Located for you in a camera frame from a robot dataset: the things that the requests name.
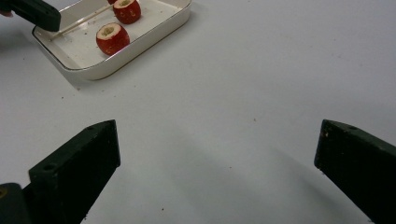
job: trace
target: white table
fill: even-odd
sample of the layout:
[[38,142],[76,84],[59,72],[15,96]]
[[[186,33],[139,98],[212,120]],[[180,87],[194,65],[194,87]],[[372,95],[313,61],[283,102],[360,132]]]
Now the white table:
[[53,150],[115,119],[121,167],[83,223],[366,223],[313,160],[323,119],[396,145],[395,11],[195,0],[184,26],[116,74],[75,83],[31,23],[0,18],[0,182],[25,187]]

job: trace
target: black object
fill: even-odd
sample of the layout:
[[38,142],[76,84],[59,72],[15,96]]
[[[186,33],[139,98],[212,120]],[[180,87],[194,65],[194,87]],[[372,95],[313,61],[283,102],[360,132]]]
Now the black object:
[[396,147],[323,120],[315,165],[374,223],[396,223]]
[[26,188],[0,185],[0,223],[78,224],[119,166],[115,120],[92,125],[30,169]]
[[61,13],[42,0],[0,0],[0,9],[15,11],[27,21],[48,31],[59,31]]

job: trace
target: white tray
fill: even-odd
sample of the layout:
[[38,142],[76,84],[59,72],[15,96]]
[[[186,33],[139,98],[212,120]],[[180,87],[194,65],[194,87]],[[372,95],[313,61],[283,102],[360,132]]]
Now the white tray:
[[[39,27],[32,35],[44,53],[64,75],[96,80],[107,77],[146,49],[175,31],[190,17],[191,0],[138,0],[142,16],[129,25],[122,25],[131,44],[106,56],[96,45],[96,32],[105,24],[119,22],[113,10],[107,9],[63,35]],[[74,22],[108,6],[107,0],[81,0],[61,10],[61,30]]]

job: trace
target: white surface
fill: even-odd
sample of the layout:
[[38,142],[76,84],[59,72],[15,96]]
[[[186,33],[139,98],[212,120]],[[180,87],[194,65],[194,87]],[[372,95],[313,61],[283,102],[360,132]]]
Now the white surface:
[[313,159],[323,119],[396,145],[395,11],[196,0],[184,26],[95,82],[68,82],[33,25],[0,18],[0,182],[27,185],[51,151],[115,119],[121,167],[83,223],[366,223]]

